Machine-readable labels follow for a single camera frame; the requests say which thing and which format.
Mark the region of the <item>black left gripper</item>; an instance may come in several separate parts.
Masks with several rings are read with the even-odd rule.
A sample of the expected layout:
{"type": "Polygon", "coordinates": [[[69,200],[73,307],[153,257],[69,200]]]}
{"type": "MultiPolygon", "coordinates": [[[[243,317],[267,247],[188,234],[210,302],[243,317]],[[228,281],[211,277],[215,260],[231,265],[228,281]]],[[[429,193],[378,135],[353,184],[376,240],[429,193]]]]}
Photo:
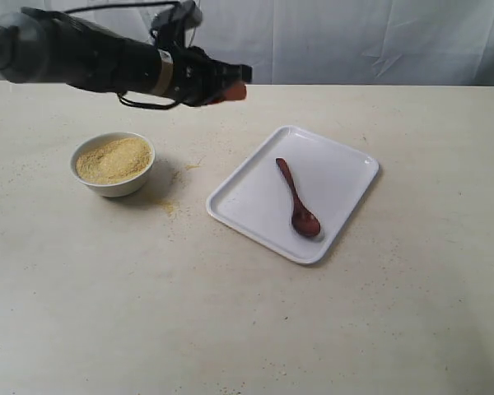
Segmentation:
{"type": "Polygon", "coordinates": [[[170,54],[174,69],[165,98],[189,107],[246,98],[246,84],[253,79],[251,66],[218,61],[199,47],[172,49],[170,54]]]}

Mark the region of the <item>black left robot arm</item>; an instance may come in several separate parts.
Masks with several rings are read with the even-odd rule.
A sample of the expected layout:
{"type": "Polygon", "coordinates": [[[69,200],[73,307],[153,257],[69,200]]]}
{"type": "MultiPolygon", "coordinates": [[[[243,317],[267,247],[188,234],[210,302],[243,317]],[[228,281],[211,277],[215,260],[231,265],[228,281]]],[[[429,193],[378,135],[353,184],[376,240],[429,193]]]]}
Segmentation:
{"type": "Polygon", "coordinates": [[[253,69],[208,56],[185,43],[202,24],[194,1],[156,1],[151,43],[123,37],[81,18],[100,6],[66,11],[23,7],[0,17],[0,75],[7,81],[63,83],[113,93],[123,105],[169,110],[242,100],[253,69]]]}

